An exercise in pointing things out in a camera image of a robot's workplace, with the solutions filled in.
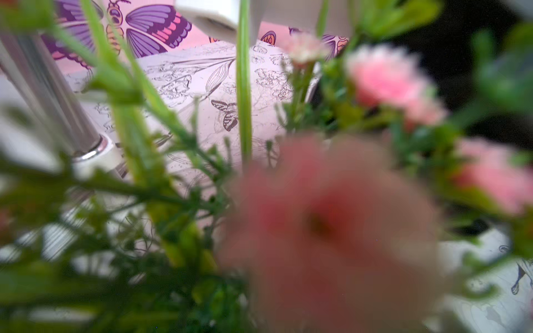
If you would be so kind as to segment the pink plant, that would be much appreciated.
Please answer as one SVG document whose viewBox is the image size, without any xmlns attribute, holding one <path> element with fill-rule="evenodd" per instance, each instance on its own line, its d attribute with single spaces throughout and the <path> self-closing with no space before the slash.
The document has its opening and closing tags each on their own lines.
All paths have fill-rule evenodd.
<svg viewBox="0 0 533 333">
<path fill-rule="evenodd" d="M 90 51 L 51 1 L 3 1 L 1 30 L 51 33 L 97 72 L 131 179 L 18 162 L 1 150 L 1 241 L 56 225 L 74 241 L 44 259 L 44 238 L 1 265 L 3 332 L 417 332 L 437 303 L 494 297 L 474 282 L 532 261 L 532 150 L 469 130 L 532 111 L 532 21 L 496 37 L 497 18 L 466 34 L 469 101 L 450 109 L 440 83 L 394 37 L 434 24 L 441 1 L 365 1 L 353 40 L 327 60 L 297 35 L 282 65 L 282 133 L 252 154 L 251 2 L 237 8 L 240 157 L 202 147 L 198 99 L 181 121 L 133 60 L 122 62 L 89 1 Z"/>
</svg>

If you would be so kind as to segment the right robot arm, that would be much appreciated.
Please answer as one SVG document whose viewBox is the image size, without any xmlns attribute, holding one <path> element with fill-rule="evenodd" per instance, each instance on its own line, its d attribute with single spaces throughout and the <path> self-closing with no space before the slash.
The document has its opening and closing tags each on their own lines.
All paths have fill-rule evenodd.
<svg viewBox="0 0 533 333">
<path fill-rule="evenodd" d="M 196 0 L 174 2 L 174 7 L 185 19 L 210 37 L 225 42 L 237 42 L 240 7 L 243 1 Z M 304 31 L 316 27 L 323 2 L 319 0 L 271 0 L 250 1 L 247 36 L 258 39 L 263 22 L 289 26 Z M 348 37 L 352 31 L 351 18 L 359 14 L 359 1 L 352 12 L 347 1 L 332 0 L 328 3 L 326 34 Z"/>
</svg>

